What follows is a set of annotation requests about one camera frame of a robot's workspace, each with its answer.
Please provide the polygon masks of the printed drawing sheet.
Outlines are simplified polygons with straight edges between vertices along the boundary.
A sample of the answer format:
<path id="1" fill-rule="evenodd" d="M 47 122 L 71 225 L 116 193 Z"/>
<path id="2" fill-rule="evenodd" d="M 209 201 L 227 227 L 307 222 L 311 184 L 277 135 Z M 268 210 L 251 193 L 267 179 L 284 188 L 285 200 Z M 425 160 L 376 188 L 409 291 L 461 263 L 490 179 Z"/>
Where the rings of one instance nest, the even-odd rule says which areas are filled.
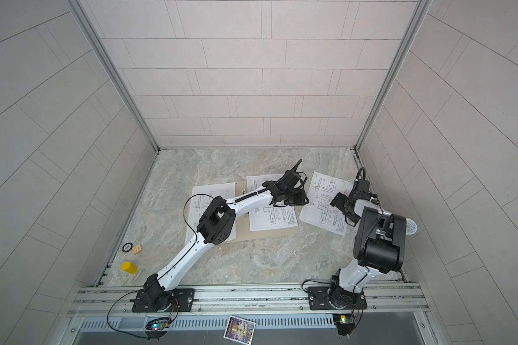
<path id="1" fill-rule="evenodd" d="M 188 217 L 190 228 L 186 231 L 185 243 L 202 235 L 206 244 L 225 242 L 235 228 L 236 213 L 229 207 L 235 197 L 235 183 L 195 186 L 189 199 Z"/>
<path id="2" fill-rule="evenodd" d="M 277 181 L 282 176 L 282 173 L 248 176 L 246 178 L 247 189 L 249 191 L 262 189 L 264 182 Z M 283 208 L 262 206 L 251 211 L 249 213 L 249 218 L 250 231 L 270 231 L 298 226 L 296 213 L 293 206 L 287 206 Z"/>

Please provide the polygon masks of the beige cardboard folder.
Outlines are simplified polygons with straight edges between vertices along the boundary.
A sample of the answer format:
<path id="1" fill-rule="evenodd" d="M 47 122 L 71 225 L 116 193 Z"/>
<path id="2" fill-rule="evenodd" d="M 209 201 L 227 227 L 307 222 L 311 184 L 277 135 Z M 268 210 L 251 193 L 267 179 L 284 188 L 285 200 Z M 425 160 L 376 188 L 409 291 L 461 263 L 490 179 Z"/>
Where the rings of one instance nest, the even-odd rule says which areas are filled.
<path id="1" fill-rule="evenodd" d="M 226 240 L 226 242 L 236 243 L 254 239 L 289 236 L 293 234 L 299 234 L 298 226 L 287 229 L 275 229 L 270 231 L 250 231 L 250 218 L 249 213 L 247 213 L 236 220 L 235 228 L 232 230 L 232 233 Z"/>

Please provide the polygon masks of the printed drawing sheet top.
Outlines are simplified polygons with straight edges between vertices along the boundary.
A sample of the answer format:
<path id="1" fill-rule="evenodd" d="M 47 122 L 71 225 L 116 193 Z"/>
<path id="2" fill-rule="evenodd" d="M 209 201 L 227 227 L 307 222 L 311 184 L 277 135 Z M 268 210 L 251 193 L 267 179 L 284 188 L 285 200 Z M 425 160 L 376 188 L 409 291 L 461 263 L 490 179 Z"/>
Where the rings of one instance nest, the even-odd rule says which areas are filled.
<path id="1" fill-rule="evenodd" d="M 229 207 L 235 197 L 235 183 L 195 186 L 189 199 L 188 217 L 190 228 L 186 231 L 185 243 L 202 235 L 206 244 L 225 242 L 235 228 L 236 213 Z"/>

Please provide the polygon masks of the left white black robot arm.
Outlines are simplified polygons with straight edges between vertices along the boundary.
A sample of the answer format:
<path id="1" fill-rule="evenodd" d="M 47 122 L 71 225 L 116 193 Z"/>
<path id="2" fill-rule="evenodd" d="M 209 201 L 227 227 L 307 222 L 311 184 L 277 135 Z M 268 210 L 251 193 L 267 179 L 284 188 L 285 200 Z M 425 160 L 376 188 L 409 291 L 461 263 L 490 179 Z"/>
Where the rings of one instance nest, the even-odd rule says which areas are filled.
<path id="1" fill-rule="evenodd" d="M 196 227 L 188 225 L 194 237 L 164 269 L 150 275 L 132 300 L 133 313 L 164 312 L 176 307 L 174 291 L 199 259 L 215 245 L 225 242 L 233 232 L 236 220 L 264 206 L 305 206 L 309 203 L 304 190 L 306 175 L 298 171 L 302 160 L 277 181 L 266 181 L 262 187 L 237 198 L 214 197 Z"/>

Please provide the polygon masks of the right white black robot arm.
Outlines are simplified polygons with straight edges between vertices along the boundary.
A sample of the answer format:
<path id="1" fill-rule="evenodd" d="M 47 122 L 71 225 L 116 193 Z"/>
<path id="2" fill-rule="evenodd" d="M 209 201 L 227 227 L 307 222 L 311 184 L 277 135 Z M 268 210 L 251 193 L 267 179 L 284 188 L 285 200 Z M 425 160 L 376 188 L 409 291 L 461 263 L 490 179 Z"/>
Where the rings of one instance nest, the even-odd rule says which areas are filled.
<path id="1" fill-rule="evenodd" d="M 304 290 L 309 307 L 314 311 L 364 310 L 367 308 L 365 285 L 375 277 L 400 271 L 406 236 L 415 233 L 417 225 L 380 206 L 378 196 L 370 191 L 365 168 L 359 169 L 351 192 L 338 193 L 330 205 L 358 227 L 353 260 L 339 269 L 325 287 L 318 285 Z"/>

